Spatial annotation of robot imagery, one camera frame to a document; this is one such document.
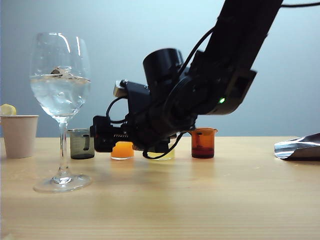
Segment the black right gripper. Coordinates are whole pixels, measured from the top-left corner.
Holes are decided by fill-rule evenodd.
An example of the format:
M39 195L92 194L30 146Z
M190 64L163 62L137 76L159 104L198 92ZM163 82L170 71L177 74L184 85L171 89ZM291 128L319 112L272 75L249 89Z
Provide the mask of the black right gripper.
M166 153L175 139L175 116L165 105L173 89L171 82L143 85L131 81L117 81L115 97L127 99L128 114L121 129L133 142L133 149L151 153ZM112 125L107 116L96 115L90 126L94 149L112 152Z

